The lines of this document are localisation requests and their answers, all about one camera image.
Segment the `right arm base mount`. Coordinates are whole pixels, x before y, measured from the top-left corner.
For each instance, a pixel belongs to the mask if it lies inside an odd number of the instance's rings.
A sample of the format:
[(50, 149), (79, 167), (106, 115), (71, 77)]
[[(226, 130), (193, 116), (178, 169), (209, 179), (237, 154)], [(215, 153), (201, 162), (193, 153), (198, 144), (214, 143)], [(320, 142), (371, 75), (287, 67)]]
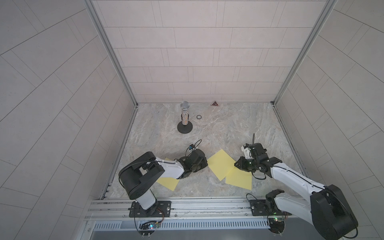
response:
[(275, 204), (274, 198), (281, 193), (284, 193), (284, 191), (280, 189), (273, 190), (266, 195), (265, 200), (259, 200), (252, 194), (246, 194), (246, 199), (250, 203), (252, 216), (291, 216), (291, 213), (279, 210)]

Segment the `yellow square paper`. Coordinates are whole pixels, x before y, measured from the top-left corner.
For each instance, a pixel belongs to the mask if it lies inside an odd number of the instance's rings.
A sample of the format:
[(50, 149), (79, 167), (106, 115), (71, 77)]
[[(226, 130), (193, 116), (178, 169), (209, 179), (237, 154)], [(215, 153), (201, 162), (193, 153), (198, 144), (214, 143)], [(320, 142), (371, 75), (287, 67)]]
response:
[(235, 167), (235, 160), (223, 149), (208, 159), (208, 166), (215, 176), (222, 181)]

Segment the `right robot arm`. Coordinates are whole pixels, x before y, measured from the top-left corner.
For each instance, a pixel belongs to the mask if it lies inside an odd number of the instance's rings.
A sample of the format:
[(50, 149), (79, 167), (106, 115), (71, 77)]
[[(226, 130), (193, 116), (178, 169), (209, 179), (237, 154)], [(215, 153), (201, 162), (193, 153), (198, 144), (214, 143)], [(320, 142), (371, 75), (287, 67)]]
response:
[(266, 194), (266, 211), (290, 213), (312, 224), (326, 240), (338, 240), (358, 230), (355, 217), (342, 190), (335, 185), (322, 185), (292, 170), (282, 160), (267, 154), (260, 143), (241, 147), (244, 156), (234, 164), (239, 170), (255, 173), (282, 182), (300, 195), (299, 198), (277, 189)]

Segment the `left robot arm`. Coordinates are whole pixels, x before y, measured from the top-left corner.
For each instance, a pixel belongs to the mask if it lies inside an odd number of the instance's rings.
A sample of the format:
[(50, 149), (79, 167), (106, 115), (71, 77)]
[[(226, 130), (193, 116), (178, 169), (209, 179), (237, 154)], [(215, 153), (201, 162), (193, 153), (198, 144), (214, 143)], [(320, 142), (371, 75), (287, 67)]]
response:
[(152, 213), (158, 207), (158, 201), (151, 187), (158, 179), (184, 179), (207, 166), (205, 153), (199, 149), (175, 160), (162, 160), (152, 152), (146, 152), (122, 168), (118, 178), (129, 199), (137, 201), (145, 212)]

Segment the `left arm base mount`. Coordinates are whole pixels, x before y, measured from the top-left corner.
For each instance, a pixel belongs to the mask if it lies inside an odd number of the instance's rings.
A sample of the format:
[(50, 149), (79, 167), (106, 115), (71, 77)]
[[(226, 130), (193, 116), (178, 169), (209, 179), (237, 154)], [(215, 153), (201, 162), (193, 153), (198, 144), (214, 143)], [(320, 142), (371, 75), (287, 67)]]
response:
[(138, 202), (133, 202), (129, 208), (130, 218), (168, 218), (170, 216), (172, 202), (171, 201), (156, 201), (147, 210), (144, 210)]

